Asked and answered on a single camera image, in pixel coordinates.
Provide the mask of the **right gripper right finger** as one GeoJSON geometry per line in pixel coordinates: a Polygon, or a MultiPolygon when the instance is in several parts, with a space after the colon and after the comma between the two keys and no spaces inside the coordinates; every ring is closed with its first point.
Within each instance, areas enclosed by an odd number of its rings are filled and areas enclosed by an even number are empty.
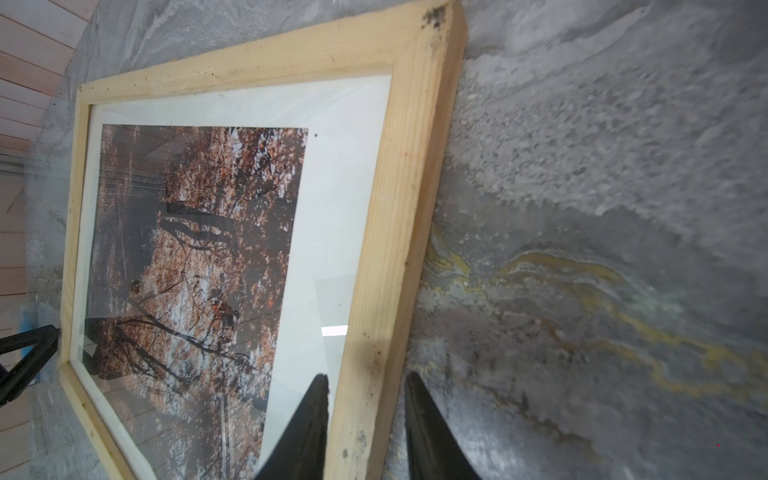
{"type": "Polygon", "coordinates": [[[406,377],[404,399],[409,478],[479,480],[416,372],[406,377]]]}

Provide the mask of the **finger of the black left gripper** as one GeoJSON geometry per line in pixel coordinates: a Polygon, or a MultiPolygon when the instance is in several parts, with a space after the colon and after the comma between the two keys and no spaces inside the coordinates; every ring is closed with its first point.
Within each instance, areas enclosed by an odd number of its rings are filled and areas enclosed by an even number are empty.
{"type": "Polygon", "coordinates": [[[1,353],[25,352],[10,370],[1,366],[1,404],[17,399],[58,349],[60,330],[46,325],[1,339],[1,353]]]}

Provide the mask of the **light wooden picture frame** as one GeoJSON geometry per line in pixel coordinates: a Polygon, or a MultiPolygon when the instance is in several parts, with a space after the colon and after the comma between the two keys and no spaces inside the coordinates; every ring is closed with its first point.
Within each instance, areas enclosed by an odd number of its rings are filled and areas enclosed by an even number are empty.
{"type": "Polygon", "coordinates": [[[387,73],[383,124],[325,475],[382,475],[415,298],[468,38],[457,1],[412,1],[82,84],[76,96],[61,295],[59,380],[108,476],[133,479],[126,451],[71,361],[86,285],[85,178],[97,106],[387,73]]]}

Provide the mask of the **white picture mat board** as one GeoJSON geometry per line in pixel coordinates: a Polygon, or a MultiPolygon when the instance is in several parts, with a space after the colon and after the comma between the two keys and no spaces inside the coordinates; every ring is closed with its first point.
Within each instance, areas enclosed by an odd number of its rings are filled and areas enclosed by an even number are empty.
{"type": "Polygon", "coordinates": [[[301,172],[289,265],[273,364],[260,463],[266,462],[312,379],[338,382],[353,289],[372,192],[390,80],[386,76],[260,87],[114,102],[95,108],[85,178],[86,285],[74,318],[71,361],[85,390],[124,448],[136,479],[159,479],[140,464],[118,421],[79,359],[89,283],[106,124],[174,127],[304,128],[301,172]]]}

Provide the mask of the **autumn forest photo print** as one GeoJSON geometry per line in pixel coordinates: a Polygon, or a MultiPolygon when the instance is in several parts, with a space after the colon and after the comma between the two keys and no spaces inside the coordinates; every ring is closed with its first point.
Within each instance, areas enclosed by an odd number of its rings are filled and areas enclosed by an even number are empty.
{"type": "Polygon", "coordinates": [[[258,470],[308,137],[102,128],[79,359],[156,478],[258,470]]]}

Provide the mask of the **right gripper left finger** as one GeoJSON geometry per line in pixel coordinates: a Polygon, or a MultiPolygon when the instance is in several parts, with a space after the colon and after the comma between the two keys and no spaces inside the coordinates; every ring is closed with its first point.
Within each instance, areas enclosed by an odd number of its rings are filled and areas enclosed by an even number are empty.
{"type": "Polygon", "coordinates": [[[329,380],[312,380],[285,431],[255,480],[321,480],[329,423],[329,380]]]}

